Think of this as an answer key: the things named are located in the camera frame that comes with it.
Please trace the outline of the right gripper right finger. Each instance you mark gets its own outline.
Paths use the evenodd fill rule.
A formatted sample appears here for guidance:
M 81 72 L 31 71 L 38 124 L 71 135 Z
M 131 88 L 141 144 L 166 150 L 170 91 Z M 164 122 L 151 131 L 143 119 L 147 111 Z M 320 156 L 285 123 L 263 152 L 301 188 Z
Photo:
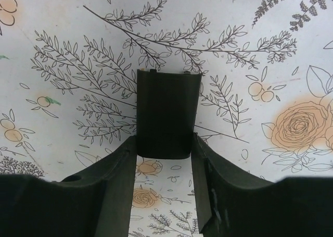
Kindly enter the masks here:
M 237 167 L 198 135 L 191 165 L 204 236 L 332 236 L 332 178 L 270 182 Z

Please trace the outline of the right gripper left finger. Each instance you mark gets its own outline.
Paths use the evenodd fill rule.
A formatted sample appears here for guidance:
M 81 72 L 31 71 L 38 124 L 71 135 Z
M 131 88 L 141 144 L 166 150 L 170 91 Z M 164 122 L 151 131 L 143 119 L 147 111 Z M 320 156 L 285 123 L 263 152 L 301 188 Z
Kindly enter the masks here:
M 1 236 L 127 236 L 136 138 L 60 182 L 1 175 Z

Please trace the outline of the black battery cover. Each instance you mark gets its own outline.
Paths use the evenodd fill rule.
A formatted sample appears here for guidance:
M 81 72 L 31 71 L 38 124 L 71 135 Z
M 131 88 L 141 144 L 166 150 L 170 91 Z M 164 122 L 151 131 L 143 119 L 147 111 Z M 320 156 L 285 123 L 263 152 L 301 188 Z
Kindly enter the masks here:
M 140 157 L 190 156 L 201 74 L 137 71 L 136 147 Z

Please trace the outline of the floral table mat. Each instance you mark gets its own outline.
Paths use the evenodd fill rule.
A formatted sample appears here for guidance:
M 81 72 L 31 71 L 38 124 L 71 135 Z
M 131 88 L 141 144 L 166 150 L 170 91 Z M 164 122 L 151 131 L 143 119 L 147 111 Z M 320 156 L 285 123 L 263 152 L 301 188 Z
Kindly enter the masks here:
M 332 0 L 1 0 L 1 175 L 60 182 L 136 138 L 151 69 L 202 75 L 194 134 L 237 167 L 332 178 Z M 204 236 L 191 153 L 136 148 L 127 236 Z

